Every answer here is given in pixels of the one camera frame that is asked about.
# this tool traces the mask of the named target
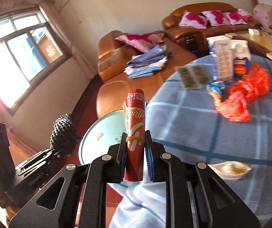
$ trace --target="leather sofa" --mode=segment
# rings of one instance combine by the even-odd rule
[[[209,2],[209,3],[196,3],[182,6],[173,11],[169,16],[162,20],[164,32],[169,39],[178,43],[183,48],[186,48],[186,37],[193,36],[198,45],[198,51],[208,50],[207,40],[208,37],[220,36],[230,32],[247,31],[248,28],[256,28],[260,24],[256,21],[248,21],[247,25],[224,25],[211,27],[209,22],[206,29],[196,29],[193,27],[180,27],[178,26],[184,11],[202,15],[202,11],[219,10],[223,13],[237,11],[232,5],[227,3]]]
[[[126,63],[132,59],[133,55],[141,53],[132,46],[114,40],[123,34],[120,31],[112,31],[101,38],[98,45],[98,72],[104,81],[97,96],[98,118],[109,112],[121,110],[127,94],[137,88],[144,91],[148,102],[167,78],[175,72],[175,66],[184,66],[197,59],[194,54],[165,36],[164,43],[161,45],[166,44],[168,51],[171,52],[165,67],[153,76],[130,79],[123,73]]]

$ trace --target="blue and yellow package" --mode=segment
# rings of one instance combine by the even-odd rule
[[[211,96],[217,97],[220,101],[223,100],[223,90],[225,90],[226,84],[223,81],[208,81],[207,91]]]
[[[235,78],[242,78],[250,69],[251,55],[246,40],[231,40],[233,51],[233,73]]]

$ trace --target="crushed red can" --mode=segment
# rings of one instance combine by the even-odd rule
[[[141,89],[128,93],[123,105],[127,134],[124,179],[138,182],[143,179],[145,96]]]

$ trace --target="pink and white pillow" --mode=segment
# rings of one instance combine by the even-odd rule
[[[208,19],[195,13],[190,13],[187,10],[183,13],[183,17],[179,22],[179,26],[191,26],[196,29],[207,28]]]
[[[230,25],[227,18],[219,10],[203,11],[202,14],[208,18],[211,26]]]
[[[126,44],[136,48],[138,51],[146,53],[150,49],[154,48],[157,45],[157,43],[162,43],[163,36],[164,36],[163,33],[146,33],[142,35],[125,34],[115,38],[115,40],[123,41]]]
[[[237,12],[239,13],[239,15],[241,16],[241,18],[244,21],[252,21],[254,20],[253,16],[251,13],[248,13],[247,11],[243,10],[243,9],[238,9]]]
[[[231,25],[247,24],[238,12],[224,13]]]

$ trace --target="light blue round table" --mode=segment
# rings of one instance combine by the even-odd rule
[[[80,163],[90,164],[96,158],[107,154],[110,146],[120,143],[122,133],[125,132],[123,110],[110,112],[98,119],[80,143]]]
[[[252,165],[242,179],[226,183],[265,224],[272,217],[272,61],[251,57],[270,76],[270,92],[247,104],[251,121],[230,122],[222,117],[206,89],[184,90],[175,73],[147,105],[146,129],[183,162]],[[200,64],[212,76],[212,62],[209,55],[189,64]]]

